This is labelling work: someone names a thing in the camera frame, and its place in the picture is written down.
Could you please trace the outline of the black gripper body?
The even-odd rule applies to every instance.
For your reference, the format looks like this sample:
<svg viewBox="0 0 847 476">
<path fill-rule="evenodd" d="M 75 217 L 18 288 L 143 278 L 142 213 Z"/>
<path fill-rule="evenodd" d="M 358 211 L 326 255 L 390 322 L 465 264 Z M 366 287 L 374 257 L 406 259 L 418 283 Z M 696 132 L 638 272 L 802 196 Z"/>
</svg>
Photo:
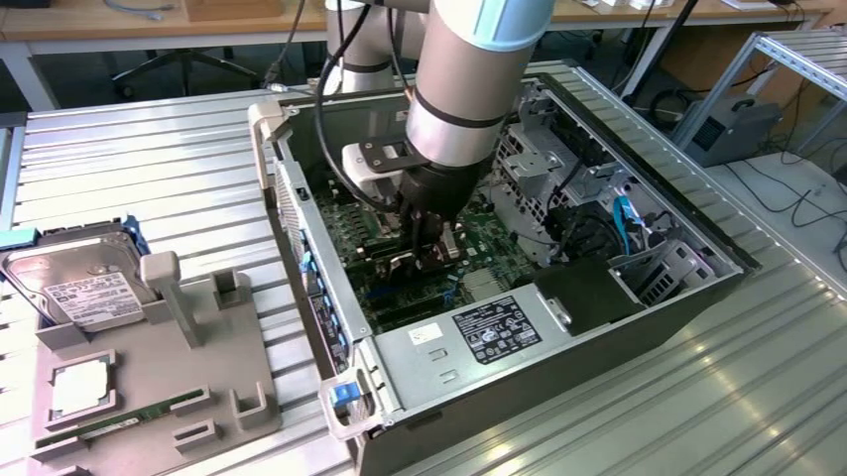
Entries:
<svg viewBox="0 0 847 476">
<path fill-rule="evenodd" d="M 442 219 L 454 219 L 470 201 L 486 170 L 486 162 L 461 168 L 427 163 L 406 169 L 401 182 L 403 204 Z"/>
</svg>

